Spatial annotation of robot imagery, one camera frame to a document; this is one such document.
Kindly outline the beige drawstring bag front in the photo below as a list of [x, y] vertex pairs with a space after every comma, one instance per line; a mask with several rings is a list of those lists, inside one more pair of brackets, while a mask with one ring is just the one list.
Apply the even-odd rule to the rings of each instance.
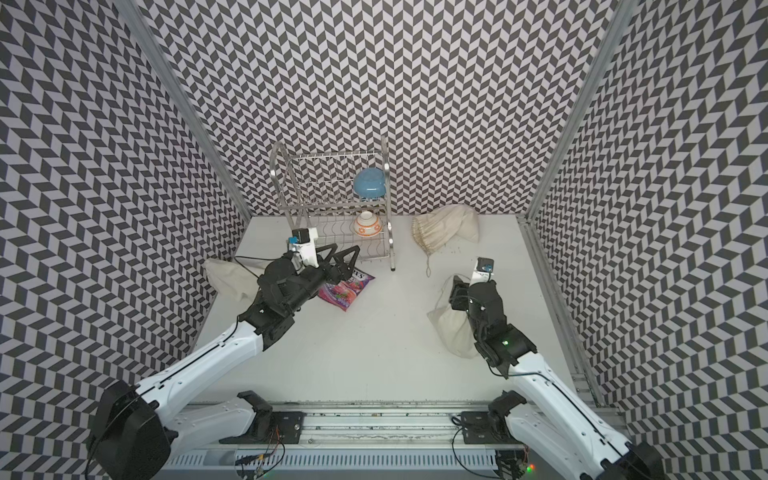
[[472, 359], [478, 356], [474, 337], [467, 314], [454, 310], [449, 297], [453, 277], [448, 277], [440, 290], [438, 299], [427, 318], [436, 331], [442, 345], [454, 356]]

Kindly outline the beige cloth bag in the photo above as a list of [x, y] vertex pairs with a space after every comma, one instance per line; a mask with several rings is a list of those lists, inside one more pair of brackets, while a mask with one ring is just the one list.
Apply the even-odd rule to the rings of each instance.
[[252, 302], [259, 290], [258, 278], [264, 273], [263, 268], [218, 259], [207, 259], [203, 267], [214, 290], [236, 301]]
[[458, 236], [472, 243], [479, 242], [479, 215], [468, 205], [446, 205], [430, 213], [415, 216], [411, 233], [415, 243], [426, 255], [425, 274], [430, 277], [431, 256], [451, 239]]

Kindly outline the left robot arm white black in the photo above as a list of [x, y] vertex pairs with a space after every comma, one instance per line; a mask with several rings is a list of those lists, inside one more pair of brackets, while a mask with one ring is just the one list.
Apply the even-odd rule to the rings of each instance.
[[172, 366], [134, 385], [118, 380], [103, 391], [89, 422], [88, 462], [97, 462], [112, 479], [151, 479], [181, 454], [268, 423], [271, 407], [253, 391], [183, 410], [222, 376], [272, 347], [322, 286], [350, 279], [359, 253], [359, 246], [341, 250], [290, 237], [286, 252], [259, 275], [251, 305], [229, 328]]

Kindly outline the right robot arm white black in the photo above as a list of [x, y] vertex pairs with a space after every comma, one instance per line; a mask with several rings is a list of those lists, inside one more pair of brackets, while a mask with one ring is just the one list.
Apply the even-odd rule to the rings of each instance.
[[488, 407], [491, 427], [532, 448], [566, 479], [665, 479], [661, 454], [603, 420], [507, 321], [493, 280], [453, 279], [451, 308], [466, 314], [474, 346], [511, 389]]

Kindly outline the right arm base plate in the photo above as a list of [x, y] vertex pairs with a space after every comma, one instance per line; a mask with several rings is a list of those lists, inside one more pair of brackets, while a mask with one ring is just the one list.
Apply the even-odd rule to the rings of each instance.
[[517, 392], [503, 391], [491, 401], [484, 411], [463, 411], [459, 422], [464, 432], [465, 444], [501, 445], [515, 444], [517, 440], [511, 435], [506, 418], [511, 411], [527, 400]]

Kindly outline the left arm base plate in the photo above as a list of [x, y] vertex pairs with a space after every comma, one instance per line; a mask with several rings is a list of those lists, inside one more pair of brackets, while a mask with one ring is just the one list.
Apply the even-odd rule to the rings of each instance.
[[303, 430], [305, 413], [302, 411], [276, 411], [274, 407], [253, 391], [243, 391], [237, 398], [244, 400], [254, 413], [245, 432], [239, 436], [223, 438], [220, 444], [264, 444], [269, 441], [286, 445], [298, 444]]

